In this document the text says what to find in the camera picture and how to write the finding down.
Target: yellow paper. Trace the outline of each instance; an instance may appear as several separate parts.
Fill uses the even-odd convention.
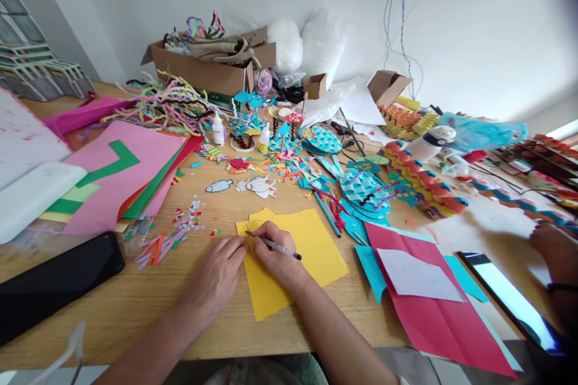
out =
[[[56,221],[57,223],[68,223],[72,218],[72,214],[63,214],[62,212],[44,212],[43,214],[40,214],[39,218],[41,220]],[[130,223],[116,223],[114,231],[122,233],[128,226],[130,226]]]
[[[245,231],[253,232],[268,220],[291,233],[297,252],[303,256],[305,269],[320,286],[326,286],[349,273],[349,267],[315,209],[291,215],[275,215],[265,208],[250,215],[249,221],[237,223],[237,233],[246,236]],[[259,322],[289,306],[293,299],[256,256],[253,242],[254,239],[248,236],[250,253],[245,257],[244,265],[255,319]]]

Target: person's right hand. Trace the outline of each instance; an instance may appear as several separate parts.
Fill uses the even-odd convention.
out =
[[[263,236],[291,251],[295,251],[295,242],[293,242],[291,233],[281,230],[272,221],[267,221],[256,229],[253,235],[255,237],[255,253],[275,280],[292,294],[304,287],[311,276],[301,260],[268,247],[260,238]]]

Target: beige fabric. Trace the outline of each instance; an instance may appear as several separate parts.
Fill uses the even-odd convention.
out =
[[[239,35],[218,39],[193,38],[188,49],[192,57],[216,63],[242,63],[254,56],[249,42]]]

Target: person's left hand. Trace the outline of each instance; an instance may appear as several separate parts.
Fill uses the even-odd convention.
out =
[[[192,319],[201,330],[207,329],[231,302],[247,251],[245,238],[223,238],[195,271],[181,304],[191,309]]]

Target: corrugated cardboard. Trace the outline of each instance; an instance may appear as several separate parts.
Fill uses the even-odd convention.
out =
[[[411,83],[411,78],[399,75],[397,72],[378,70],[368,88],[376,104],[389,106],[409,83]]]
[[[244,34],[251,46],[263,44],[267,40],[267,27]],[[263,69],[276,64],[276,45],[274,43],[255,46],[255,57]],[[191,86],[206,91],[235,96],[240,91],[253,91],[253,65],[238,68],[226,64],[205,62],[194,57],[170,52],[164,49],[163,41],[148,46],[141,64],[154,61],[156,69],[170,71],[172,75],[183,77]],[[166,75],[159,79],[167,82]]]
[[[319,99],[327,91],[327,74],[311,75],[303,84],[303,92],[308,93],[307,99]]]

